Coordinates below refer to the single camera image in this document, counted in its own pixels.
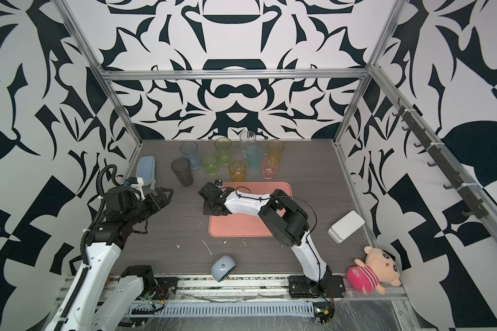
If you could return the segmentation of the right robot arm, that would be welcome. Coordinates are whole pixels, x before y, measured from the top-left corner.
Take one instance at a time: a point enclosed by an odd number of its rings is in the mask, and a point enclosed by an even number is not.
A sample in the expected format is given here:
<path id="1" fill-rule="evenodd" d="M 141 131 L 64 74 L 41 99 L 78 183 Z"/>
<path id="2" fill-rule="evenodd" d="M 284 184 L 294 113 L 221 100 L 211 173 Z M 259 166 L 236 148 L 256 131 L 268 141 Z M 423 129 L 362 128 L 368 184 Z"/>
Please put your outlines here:
<path id="1" fill-rule="evenodd" d="M 309 284 L 323 290 L 332 276 L 311 238 L 308 214 L 297 204 L 299 198 L 276 189 L 271 194 L 240 193 L 237 188 L 221 188 L 206 183 L 198 192 L 204 199 L 203 214 L 223 217 L 259 217 L 282 245 L 292 249 Z"/>

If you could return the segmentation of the tall green glass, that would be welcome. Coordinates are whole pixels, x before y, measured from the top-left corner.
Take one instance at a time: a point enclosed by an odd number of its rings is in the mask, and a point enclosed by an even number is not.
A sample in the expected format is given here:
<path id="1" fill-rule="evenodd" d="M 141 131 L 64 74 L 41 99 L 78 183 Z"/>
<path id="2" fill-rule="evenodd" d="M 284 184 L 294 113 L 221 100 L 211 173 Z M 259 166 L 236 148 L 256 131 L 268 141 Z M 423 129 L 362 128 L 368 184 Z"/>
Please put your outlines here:
<path id="1" fill-rule="evenodd" d="M 219 137 L 214 141 L 214 146 L 219 163 L 226 166 L 229 165 L 231 162 L 232 141 L 227 137 Z"/>

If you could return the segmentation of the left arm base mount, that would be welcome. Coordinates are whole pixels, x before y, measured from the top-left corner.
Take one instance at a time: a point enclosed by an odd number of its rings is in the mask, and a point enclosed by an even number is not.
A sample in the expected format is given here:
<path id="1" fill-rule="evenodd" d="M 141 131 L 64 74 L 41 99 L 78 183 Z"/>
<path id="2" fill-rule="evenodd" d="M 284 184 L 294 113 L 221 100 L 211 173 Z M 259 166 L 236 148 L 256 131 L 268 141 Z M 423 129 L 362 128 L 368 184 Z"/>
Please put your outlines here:
<path id="1" fill-rule="evenodd" d="M 156 277 L 154 280 L 144 280 L 144 291 L 140 299 L 164 300 L 177 292 L 179 279 L 177 277 Z"/>

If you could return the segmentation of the blue tall tumbler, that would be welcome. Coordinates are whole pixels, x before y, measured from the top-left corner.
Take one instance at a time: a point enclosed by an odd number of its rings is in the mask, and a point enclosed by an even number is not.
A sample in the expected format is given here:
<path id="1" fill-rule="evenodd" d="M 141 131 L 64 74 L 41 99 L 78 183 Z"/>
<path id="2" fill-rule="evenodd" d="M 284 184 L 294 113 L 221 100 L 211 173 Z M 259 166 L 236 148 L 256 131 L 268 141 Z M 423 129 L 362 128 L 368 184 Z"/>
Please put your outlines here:
<path id="1" fill-rule="evenodd" d="M 184 142 L 180 152 L 189 160 L 192 170 L 197 170 L 201 166 L 199 146 L 196 142 Z"/>

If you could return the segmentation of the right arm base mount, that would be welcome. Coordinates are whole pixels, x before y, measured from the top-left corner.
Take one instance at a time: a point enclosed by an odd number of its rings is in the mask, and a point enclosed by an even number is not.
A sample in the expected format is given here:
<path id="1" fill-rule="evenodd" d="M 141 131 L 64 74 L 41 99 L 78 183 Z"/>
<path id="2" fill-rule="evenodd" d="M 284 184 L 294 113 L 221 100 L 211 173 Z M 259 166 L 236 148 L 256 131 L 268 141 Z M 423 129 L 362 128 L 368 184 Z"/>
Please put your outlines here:
<path id="1" fill-rule="evenodd" d="M 343 278 L 340 275 L 326 274 L 320 283 L 309 280 L 305 276 L 289 276 L 289 296 L 294 299 L 324 297 L 330 299 L 331 296 L 343 298 L 346 292 Z"/>

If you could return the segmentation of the dark grey tumbler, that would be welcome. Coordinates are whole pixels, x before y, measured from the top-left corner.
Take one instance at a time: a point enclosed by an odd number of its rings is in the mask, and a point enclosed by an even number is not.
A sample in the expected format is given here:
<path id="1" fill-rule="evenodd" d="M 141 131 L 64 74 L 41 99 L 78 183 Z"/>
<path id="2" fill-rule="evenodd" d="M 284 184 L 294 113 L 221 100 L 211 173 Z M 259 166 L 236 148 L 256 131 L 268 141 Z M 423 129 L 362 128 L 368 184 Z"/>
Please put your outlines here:
<path id="1" fill-rule="evenodd" d="M 187 158 L 179 157 L 173 160 L 171 169 L 183 186 L 190 186 L 193 184 L 191 163 Z"/>

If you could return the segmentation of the pink plastic tray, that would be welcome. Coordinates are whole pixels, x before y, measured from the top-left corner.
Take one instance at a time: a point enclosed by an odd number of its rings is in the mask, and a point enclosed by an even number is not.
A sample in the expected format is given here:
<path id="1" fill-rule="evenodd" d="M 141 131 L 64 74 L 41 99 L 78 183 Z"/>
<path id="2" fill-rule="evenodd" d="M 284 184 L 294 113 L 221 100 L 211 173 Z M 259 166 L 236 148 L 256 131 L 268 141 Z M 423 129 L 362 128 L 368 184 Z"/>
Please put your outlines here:
<path id="1" fill-rule="evenodd" d="M 245 186 L 247 189 L 238 190 L 239 193 L 271 194 L 280 189 L 292 195 L 291 185 L 287 182 L 225 182 L 224 187 L 237 188 Z M 208 233 L 211 237 L 227 238 L 249 238 L 249 237 L 273 237 L 263 220 L 258 216 L 235 214 L 229 216 L 210 216 Z"/>

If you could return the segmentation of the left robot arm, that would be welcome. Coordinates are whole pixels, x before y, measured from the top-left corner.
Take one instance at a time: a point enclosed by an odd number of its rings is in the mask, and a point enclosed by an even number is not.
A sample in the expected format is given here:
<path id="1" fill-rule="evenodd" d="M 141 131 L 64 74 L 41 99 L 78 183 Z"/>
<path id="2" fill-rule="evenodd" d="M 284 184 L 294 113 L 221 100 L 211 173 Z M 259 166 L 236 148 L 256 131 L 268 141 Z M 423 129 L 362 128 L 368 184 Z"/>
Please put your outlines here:
<path id="1" fill-rule="evenodd" d="M 128 327 L 122 320 L 132 303 L 148 295 L 157 282 L 152 267 L 130 266 L 119 277 L 116 289 L 101 303 L 103 289 L 134 225 L 171 203 L 174 191 L 155 188 L 144 194 L 143 181 L 129 177 L 123 183 L 115 178 L 117 166 L 102 168 L 95 186 L 101 204 L 80 241 L 81 265 L 61 306 L 49 321 L 47 330 L 116 330 Z"/>

